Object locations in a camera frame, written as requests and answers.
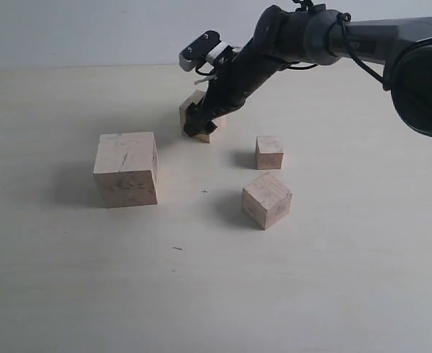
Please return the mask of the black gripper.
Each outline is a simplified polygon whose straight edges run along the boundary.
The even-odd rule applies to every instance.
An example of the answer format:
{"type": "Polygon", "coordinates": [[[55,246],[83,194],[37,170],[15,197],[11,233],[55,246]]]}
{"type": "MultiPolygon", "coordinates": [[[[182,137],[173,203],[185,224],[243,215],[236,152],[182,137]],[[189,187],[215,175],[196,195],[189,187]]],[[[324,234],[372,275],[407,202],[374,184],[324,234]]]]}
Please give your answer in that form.
{"type": "MultiPolygon", "coordinates": [[[[248,97],[283,66],[282,60],[262,54],[252,42],[247,43],[209,82],[202,105],[203,115],[215,119],[240,109],[248,97]]],[[[190,103],[184,108],[182,131],[186,135],[210,135],[216,129],[212,120],[198,119],[197,104],[190,103]]]]}

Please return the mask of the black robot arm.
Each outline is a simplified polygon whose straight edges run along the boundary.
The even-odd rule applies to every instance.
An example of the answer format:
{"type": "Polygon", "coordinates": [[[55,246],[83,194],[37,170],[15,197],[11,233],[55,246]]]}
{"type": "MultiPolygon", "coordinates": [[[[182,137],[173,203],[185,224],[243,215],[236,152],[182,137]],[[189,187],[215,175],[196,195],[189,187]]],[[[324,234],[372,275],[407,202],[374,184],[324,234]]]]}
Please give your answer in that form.
{"type": "Polygon", "coordinates": [[[353,21],[349,13],[299,1],[268,7],[251,39],[237,49],[209,30],[179,55],[184,71],[203,75],[207,91],[184,113],[190,137],[210,135],[216,120],[239,110],[274,73],[309,70],[350,58],[389,92],[401,120],[432,138],[432,17],[353,21]]]}

